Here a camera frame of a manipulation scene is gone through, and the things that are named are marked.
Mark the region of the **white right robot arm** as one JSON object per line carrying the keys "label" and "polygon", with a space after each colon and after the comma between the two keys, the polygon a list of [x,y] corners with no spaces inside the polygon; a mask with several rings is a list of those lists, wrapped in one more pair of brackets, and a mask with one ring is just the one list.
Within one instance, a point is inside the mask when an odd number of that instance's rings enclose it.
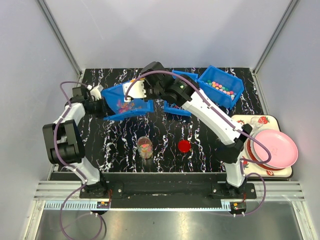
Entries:
{"label": "white right robot arm", "polygon": [[246,179],[241,158],[252,127],[233,121],[185,73],[169,72],[160,62],[153,61],[141,70],[139,76],[144,79],[148,99],[162,99],[187,110],[215,133],[220,140],[215,157],[223,162],[226,172],[222,194],[233,199],[242,197]]}

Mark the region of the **blue bin with star candies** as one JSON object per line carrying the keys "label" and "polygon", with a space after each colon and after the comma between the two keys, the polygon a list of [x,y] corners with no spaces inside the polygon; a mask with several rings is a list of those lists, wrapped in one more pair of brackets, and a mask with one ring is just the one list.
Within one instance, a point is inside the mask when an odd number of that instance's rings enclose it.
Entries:
{"label": "blue bin with star candies", "polygon": [[143,116],[154,111],[153,100],[144,101],[141,98],[134,98],[125,101],[123,84],[102,90],[101,96],[104,97],[106,104],[114,112],[114,115],[107,114],[103,119],[109,121],[123,121],[127,118]]}

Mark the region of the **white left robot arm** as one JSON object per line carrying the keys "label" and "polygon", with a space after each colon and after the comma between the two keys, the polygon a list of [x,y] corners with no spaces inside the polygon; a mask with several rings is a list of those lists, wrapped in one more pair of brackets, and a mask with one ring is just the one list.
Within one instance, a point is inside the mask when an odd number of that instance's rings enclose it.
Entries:
{"label": "white left robot arm", "polygon": [[63,91],[67,100],[64,111],[56,121],[42,127],[50,163],[72,171],[81,181],[80,190],[93,198],[110,196],[112,190],[102,172],[86,158],[78,124],[86,115],[103,118],[111,110],[101,94],[103,89],[82,83],[72,89],[72,97]]}

